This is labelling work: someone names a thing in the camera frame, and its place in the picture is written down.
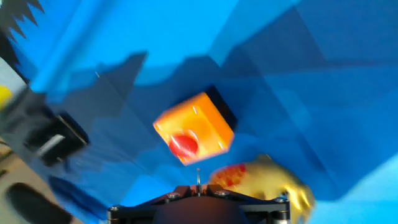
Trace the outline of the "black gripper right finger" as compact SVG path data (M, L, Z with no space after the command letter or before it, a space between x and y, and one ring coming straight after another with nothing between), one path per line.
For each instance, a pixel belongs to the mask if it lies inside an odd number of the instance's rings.
M226 190L220 185L201 185L200 196L212 197L226 202L217 215L227 215L233 223L291 224L290 202L283 197L261 200L248 195Z

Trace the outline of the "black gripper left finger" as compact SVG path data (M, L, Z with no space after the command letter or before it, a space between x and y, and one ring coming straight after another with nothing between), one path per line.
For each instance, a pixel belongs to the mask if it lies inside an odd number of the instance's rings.
M113 205L107 210L107 224L123 224L132 220L154 218L158 209L171 202L198 196L198 185L181 185L173 191L134 207Z

